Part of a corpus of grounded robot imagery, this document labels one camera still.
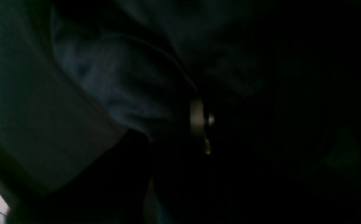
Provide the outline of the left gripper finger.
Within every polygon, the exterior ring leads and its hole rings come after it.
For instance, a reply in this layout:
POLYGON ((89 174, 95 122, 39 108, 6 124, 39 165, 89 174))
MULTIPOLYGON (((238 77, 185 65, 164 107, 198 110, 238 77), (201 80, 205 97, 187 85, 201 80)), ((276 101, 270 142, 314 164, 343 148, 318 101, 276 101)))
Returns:
POLYGON ((215 123, 215 117, 210 113, 201 98, 190 101, 190 133, 194 138, 201 139, 204 143, 204 153, 212 154, 209 139, 209 128, 215 123))

